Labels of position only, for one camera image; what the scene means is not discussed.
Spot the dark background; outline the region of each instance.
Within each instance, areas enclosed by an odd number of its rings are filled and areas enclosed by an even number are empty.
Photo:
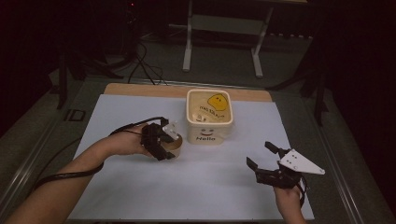
[[[241,1],[234,2],[229,12],[238,12]],[[57,46],[65,37],[87,55],[103,60],[106,53],[124,53],[121,40],[128,16],[162,36],[166,36],[167,23],[186,23],[187,1],[129,1],[136,6],[133,15],[125,14],[124,3],[128,1],[100,1],[95,5],[90,1],[59,0],[0,2],[0,135],[51,88],[48,73],[58,67]],[[322,56],[327,69],[326,86],[333,92],[376,183],[396,214],[392,183],[392,164],[396,161],[392,90],[396,83],[392,33],[396,27],[395,2],[315,3],[324,4],[326,10],[278,6],[268,31],[285,37],[315,37],[311,45],[315,50],[309,50],[304,60]]]

